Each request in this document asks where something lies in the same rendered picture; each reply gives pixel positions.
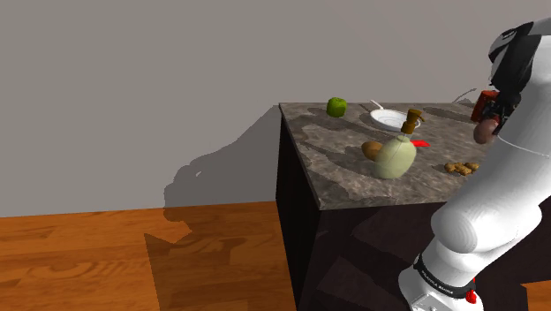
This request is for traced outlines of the red box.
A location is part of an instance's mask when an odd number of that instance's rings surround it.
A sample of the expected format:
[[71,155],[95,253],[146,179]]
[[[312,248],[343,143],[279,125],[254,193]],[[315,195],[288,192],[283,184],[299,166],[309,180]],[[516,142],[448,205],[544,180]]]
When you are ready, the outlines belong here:
[[493,119],[500,122],[499,107],[496,103],[499,92],[495,90],[482,90],[474,105],[471,121],[480,123],[485,119]]

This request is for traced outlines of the brown round object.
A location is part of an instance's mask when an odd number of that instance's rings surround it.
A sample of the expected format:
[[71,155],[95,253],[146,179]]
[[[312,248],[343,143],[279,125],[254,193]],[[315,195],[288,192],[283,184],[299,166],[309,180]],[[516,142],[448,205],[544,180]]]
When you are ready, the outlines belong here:
[[478,144],[491,142],[496,136],[498,125],[499,123],[492,118],[481,121],[473,130],[473,139]]

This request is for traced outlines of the dark counter cabinet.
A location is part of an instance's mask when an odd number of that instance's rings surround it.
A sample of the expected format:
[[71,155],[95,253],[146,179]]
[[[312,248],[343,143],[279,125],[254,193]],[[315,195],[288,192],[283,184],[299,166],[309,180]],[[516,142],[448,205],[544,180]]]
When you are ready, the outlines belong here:
[[284,103],[276,203],[297,311],[410,311],[397,278],[432,239],[431,215],[464,183],[447,162],[476,162],[469,103],[422,103],[426,145],[398,179],[375,177],[361,146],[391,132],[374,107],[332,118],[322,103]]

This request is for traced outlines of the brown potato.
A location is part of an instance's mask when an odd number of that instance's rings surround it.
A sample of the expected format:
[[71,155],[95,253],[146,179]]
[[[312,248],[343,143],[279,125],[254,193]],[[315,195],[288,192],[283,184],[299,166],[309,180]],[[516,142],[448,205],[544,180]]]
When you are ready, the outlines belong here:
[[361,150],[365,158],[373,162],[376,161],[381,148],[382,144],[378,141],[366,141],[361,145]]

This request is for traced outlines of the pale green soap dispenser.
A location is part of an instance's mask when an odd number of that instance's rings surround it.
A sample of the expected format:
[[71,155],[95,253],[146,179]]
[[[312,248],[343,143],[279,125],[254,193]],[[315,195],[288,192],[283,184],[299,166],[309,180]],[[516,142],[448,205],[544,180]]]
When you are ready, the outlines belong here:
[[[409,109],[406,113],[409,117],[422,117],[421,110]],[[382,145],[374,162],[374,174],[377,178],[401,178],[410,169],[417,155],[416,147],[411,144],[413,132],[396,133],[395,137]]]

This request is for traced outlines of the ginger root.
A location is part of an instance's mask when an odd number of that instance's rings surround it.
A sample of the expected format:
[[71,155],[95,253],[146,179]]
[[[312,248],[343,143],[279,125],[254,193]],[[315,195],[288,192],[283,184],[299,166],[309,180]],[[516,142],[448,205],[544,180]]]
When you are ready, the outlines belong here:
[[479,168],[478,163],[445,163],[444,169],[448,173],[459,173],[462,176],[467,176],[475,172]]

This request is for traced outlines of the green apple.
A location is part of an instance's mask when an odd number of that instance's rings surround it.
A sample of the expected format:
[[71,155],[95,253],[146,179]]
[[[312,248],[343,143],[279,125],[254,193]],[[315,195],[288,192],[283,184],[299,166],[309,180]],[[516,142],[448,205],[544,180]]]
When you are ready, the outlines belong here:
[[347,102],[339,97],[332,97],[328,100],[326,112],[332,118],[341,118],[347,110]]

